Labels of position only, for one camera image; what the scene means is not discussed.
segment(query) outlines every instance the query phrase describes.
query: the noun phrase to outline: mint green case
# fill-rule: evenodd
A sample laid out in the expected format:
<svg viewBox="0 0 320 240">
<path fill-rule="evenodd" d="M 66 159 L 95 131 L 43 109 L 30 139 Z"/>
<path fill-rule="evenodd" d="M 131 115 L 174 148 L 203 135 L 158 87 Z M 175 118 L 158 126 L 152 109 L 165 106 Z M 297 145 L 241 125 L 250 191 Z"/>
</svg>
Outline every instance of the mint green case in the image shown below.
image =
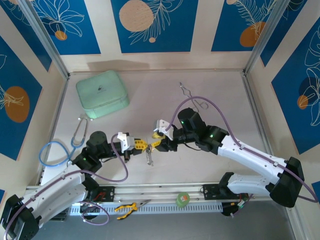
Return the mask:
<svg viewBox="0 0 320 240">
<path fill-rule="evenodd" d="M 81 105 L 89 118 L 96 119 L 129 105 L 126 87 L 115 71 L 106 71 L 76 84 Z"/>
</svg>

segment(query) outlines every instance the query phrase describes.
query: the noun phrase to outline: gray floor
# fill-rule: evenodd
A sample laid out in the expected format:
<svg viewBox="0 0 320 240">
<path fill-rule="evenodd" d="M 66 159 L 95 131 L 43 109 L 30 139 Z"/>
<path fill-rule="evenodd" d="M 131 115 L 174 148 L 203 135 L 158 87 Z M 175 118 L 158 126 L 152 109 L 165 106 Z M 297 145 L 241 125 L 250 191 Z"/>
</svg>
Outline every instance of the gray floor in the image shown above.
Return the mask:
<svg viewBox="0 0 320 240">
<path fill-rule="evenodd" d="M 103 216 L 95 221 L 103 221 Z M 292 240 L 286 210 L 278 204 L 250 202 L 233 219 L 221 213 L 131 215 L 106 226 L 81 217 L 48 222 L 34 240 Z"/>
</svg>

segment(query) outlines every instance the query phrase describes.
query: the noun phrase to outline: metal wire hook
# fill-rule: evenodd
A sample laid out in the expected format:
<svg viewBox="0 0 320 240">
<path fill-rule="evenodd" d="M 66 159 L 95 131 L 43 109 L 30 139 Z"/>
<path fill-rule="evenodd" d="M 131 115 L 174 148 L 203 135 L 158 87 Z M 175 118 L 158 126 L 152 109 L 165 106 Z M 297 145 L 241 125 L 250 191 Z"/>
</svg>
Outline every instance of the metal wire hook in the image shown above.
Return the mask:
<svg viewBox="0 0 320 240">
<path fill-rule="evenodd" d="M 187 89 L 182 82 L 180 82 L 180 88 L 182 89 L 183 95 L 187 96 L 188 98 L 191 98 L 191 91 L 189 89 Z M 199 113 L 199 108 L 197 107 L 196 104 L 198 104 L 200 106 L 200 108 L 206 110 L 209 108 L 209 105 L 206 102 L 198 102 L 195 99 L 192 99 L 191 102 L 193 103 L 194 107 L 196 108 L 196 111 Z"/>
</svg>

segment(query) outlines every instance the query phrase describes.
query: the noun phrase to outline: white floor panel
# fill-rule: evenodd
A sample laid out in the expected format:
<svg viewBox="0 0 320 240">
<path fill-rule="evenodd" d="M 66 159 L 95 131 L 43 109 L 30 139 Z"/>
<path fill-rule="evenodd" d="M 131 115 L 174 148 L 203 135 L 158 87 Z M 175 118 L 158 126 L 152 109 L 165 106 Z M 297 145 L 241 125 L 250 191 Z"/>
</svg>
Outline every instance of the white floor panel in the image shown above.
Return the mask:
<svg viewBox="0 0 320 240">
<path fill-rule="evenodd" d="M 169 122 L 176 107 L 186 99 L 179 84 L 182 82 L 194 96 L 207 97 L 221 108 L 238 139 L 260 150 L 264 149 L 239 72 L 132 71 L 121 72 L 120 75 L 127 87 L 130 105 L 90 122 L 86 141 L 91 133 L 103 131 L 108 142 L 117 132 L 129 132 L 135 138 L 147 140 L 149 143 L 155 142 L 151 138 L 154 121 L 164 119 Z M 93 74 L 71 75 L 68 83 L 54 139 L 65 143 L 69 150 L 72 149 L 70 140 L 79 123 L 78 117 L 85 113 L 79 101 L 76 83 L 92 76 Z M 185 104 L 185 107 L 192 106 L 191 102 Z M 226 129 L 213 106 L 207 110 L 200 109 L 200 116 L 207 125 Z M 178 120 L 174 123 L 180 127 Z M 78 149 L 72 159 L 80 152 L 81 149 Z M 48 164 L 57 163 L 57 160 L 64 157 L 64 151 L 53 146 Z M 153 167 L 147 165 L 145 153 L 131 156 L 126 164 L 129 177 L 124 184 L 218 182 L 225 172 L 254 174 L 233 160 L 208 152 L 194 151 L 183 145 L 178 147 L 178 152 L 155 150 L 152 159 Z M 65 167 L 47 167 L 41 184 L 46 183 Z M 98 174 L 118 180 L 124 177 L 125 172 L 119 160 L 113 159 L 104 163 Z M 97 181 L 100 184 L 107 183 L 99 179 Z"/>
</svg>

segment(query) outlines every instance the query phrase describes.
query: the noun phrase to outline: green tape roll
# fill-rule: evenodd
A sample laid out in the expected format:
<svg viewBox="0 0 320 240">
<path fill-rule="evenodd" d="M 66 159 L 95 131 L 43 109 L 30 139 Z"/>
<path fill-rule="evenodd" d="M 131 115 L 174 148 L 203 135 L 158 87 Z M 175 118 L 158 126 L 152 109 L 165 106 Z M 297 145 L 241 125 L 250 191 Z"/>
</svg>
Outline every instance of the green tape roll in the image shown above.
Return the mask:
<svg viewBox="0 0 320 240">
<path fill-rule="evenodd" d="M 184 208 L 190 202 L 190 196 L 187 192 L 181 192 L 175 202 L 179 208 Z"/>
</svg>

